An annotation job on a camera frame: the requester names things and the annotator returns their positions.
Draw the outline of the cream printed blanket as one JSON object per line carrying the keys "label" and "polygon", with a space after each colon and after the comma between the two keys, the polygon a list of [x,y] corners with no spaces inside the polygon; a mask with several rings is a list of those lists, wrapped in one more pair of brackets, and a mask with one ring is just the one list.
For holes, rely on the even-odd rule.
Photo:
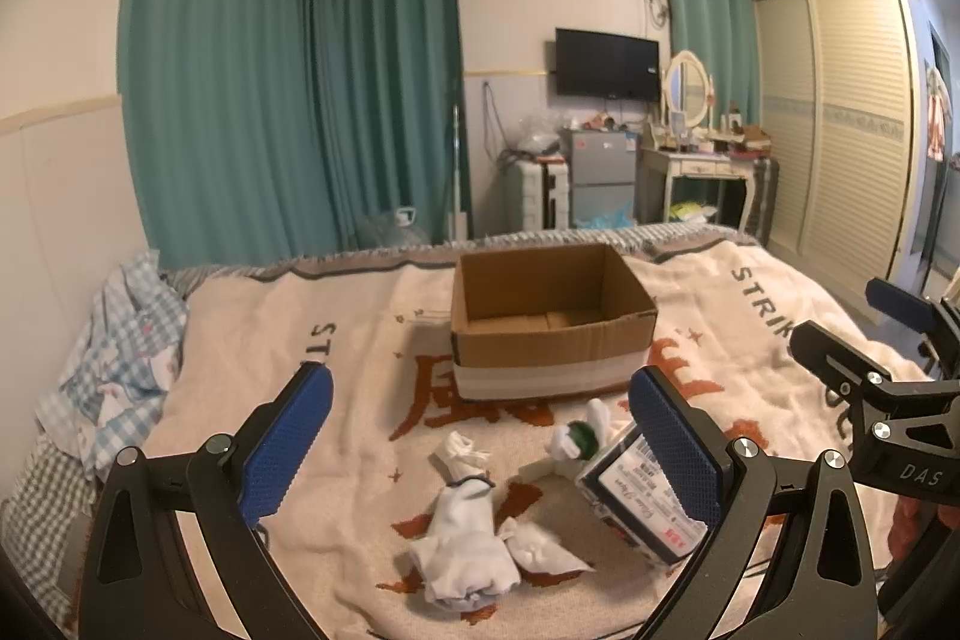
{"label": "cream printed blanket", "polygon": [[[874,359],[893,380],[931,380],[918,362],[869,338],[820,284],[756,245],[716,239],[640,255],[615,250],[659,310],[640,369],[658,367],[727,438],[751,438],[766,455],[812,461],[833,448],[850,468],[846,401],[789,353],[789,336],[804,321]],[[613,437],[638,427],[628,390],[640,369],[622,390],[599,395],[460,398],[451,302],[455,267],[467,253],[477,252],[358,253],[206,280],[189,299],[181,375],[139,448],[149,458],[195,452],[212,435],[238,432],[301,364],[325,365],[334,379],[331,412],[278,512],[256,528],[320,638],[640,638],[693,554],[672,567],[652,564],[597,518],[574,481],[519,476],[544,458],[553,427],[584,419],[592,398],[610,409]],[[454,431],[490,455],[496,534],[508,518],[537,523],[592,572],[532,575],[514,562],[521,583],[488,608],[449,612],[428,603],[410,544],[427,532],[448,484],[434,450]],[[895,498],[854,487],[875,567],[887,557]],[[185,513],[178,521],[218,626],[228,638],[252,638],[199,523]],[[742,624],[760,586],[755,567],[771,559],[782,523],[766,520],[719,627]]]}

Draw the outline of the blue checkered bedding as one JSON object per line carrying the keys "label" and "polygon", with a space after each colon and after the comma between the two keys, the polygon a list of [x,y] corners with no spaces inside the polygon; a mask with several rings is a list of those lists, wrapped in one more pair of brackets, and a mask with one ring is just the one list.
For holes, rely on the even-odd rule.
{"label": "blue checkered bedding", "polygon": [[161,276],[160,253],[110,271],[73,344],[57,388],[34,406],[39,435],[2,505],[2,546],[53,622],[70,622],[83,537],[114,459],[158,424],[181,370],[189,308]]}

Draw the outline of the white sock with green band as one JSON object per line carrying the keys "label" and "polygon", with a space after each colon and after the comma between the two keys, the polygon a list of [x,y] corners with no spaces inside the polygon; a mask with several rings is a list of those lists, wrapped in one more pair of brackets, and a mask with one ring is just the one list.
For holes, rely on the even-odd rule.
{"label": "white sock with green band", "polygon": [[547,476],[560,476],[574,481],[607,448],[613,432],[615,427],[607,404],[599,398],[592,398],[587,402],[584,419],[570,420],[553,427],[550,442],[545,445],[544,458],[523,466],[519,476],[529,482]]}

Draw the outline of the white dressing table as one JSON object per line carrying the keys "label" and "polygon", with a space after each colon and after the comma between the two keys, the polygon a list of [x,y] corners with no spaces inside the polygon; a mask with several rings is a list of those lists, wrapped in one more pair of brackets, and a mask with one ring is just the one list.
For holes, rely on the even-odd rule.
{"label": "white dressing table", "polygon": [[719,152],[679,152],[669,149],[638,149],[635,175],[635,220],[641,224],[667,223],[674,203],[674,188],[680,181],[743,183],[743,205],[737,229],[747,232],[750,213],[757,201],[760,158]]}

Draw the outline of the grey mini fridge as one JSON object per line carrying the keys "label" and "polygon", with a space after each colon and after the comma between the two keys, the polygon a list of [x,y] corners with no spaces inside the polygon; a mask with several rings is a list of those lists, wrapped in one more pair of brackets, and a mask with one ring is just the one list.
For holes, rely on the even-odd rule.
{"label": "grey mini fridge", "polygon": [[566,130],[571,224],[623,205],[635,219],[636,136],[626,131]]}

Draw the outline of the open cardboard box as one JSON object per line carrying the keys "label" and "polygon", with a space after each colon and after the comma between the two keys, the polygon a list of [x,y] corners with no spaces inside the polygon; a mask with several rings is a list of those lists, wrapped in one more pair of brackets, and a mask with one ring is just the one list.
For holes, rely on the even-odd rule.
{"label": "open cardboard box", "polygon": [[622,390],[646,362],[658,315],[608,245],[467,253],[452,286],[455,388],[467,401]]}

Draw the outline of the navy white tissue pack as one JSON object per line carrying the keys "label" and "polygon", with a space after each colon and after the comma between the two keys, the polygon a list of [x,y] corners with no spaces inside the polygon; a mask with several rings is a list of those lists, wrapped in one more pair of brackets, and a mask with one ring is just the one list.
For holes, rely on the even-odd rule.
{"label": "navy white tissue pack", "polygon": [[695,552],[708,526],[693,520],[635,424],[597,453],[574,484],[599,520],[652,564],[672,567]]}

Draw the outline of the white suitcase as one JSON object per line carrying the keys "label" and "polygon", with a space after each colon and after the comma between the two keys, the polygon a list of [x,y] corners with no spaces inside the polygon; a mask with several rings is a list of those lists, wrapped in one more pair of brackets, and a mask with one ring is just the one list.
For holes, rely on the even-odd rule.
{"label": "white suitcase", "polygon": [[506,218],[511,232],[568,229],[568,164],[514,161],[506,170]]}

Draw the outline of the clear water jug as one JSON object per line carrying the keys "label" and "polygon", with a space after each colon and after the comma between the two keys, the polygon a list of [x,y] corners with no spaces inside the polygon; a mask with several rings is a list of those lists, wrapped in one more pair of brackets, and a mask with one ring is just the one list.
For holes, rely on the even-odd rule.
{"label": "clear water jug", "polygon": [[418,247],[430,243],[430,236],[418,225],[418,213],[413,206],[400,206],[371,218],[364,224],[364,239],[370,247]]}

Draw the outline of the black wall television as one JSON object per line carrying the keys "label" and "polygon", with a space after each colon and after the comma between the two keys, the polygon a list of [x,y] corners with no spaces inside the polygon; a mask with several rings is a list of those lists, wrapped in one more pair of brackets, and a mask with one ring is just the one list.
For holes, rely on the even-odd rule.
{"label": "black wall television", "polygon": [[661,97],[659,44],[630,35],[558,28],[555,85],[562,96],[655,103]]}

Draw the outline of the narrow teal curtain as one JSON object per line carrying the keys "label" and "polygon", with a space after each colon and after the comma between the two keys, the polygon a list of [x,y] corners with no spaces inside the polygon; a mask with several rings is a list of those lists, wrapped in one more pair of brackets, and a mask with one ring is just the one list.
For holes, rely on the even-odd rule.
{"label": "narrow teal curtain", "polygon": [[690,50],[715,80],[716,110],[760,120],[760,57],[754,0],[667,0],[670,44]]}

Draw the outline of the large teal curtain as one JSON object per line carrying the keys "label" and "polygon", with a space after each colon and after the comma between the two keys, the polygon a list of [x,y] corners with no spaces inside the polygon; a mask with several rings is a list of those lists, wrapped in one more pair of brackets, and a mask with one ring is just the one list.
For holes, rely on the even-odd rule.
{"label": "large teal curtain", "polygon": [[121,0],[117,80],[171,268],[352,250],[413,206],[448,235],[457,0]]}

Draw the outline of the white flat mop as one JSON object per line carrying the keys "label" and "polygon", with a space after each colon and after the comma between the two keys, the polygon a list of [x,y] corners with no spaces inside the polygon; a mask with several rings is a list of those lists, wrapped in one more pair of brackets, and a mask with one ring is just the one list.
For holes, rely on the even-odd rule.
{"label": "white flat mop", "polygon": [[469,237],[469,211],[464,208],[462,193],[462,154],[460,154],[460,110],[454,104],[451,110],[451,195],[449,195],[449,241],[465,241]]}

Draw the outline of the white sock with black band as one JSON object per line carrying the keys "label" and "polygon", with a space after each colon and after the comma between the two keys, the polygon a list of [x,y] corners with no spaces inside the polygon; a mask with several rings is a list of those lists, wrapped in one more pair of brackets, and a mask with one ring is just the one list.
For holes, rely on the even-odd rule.
{"label": "white sock with black band", "polygon": [[428,603],[449,612],[480,611],[521,583],[506,542],[494,529],[490,455],[454,431],[434,456],[449,481],[434,502],[427,532],[410,544],[410,557]]}

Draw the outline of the oval vanity mirror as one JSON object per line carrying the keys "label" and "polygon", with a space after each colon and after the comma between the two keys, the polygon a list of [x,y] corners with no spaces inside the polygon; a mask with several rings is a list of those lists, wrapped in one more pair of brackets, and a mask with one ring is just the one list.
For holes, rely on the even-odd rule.
{"label": "oval vanity mirror", "polygon": [[685,130],[697,128],[706,119],[715,96],[711,76],[691,50],[681,50],[672,57],[661,92],[667,122],[680,122]]}

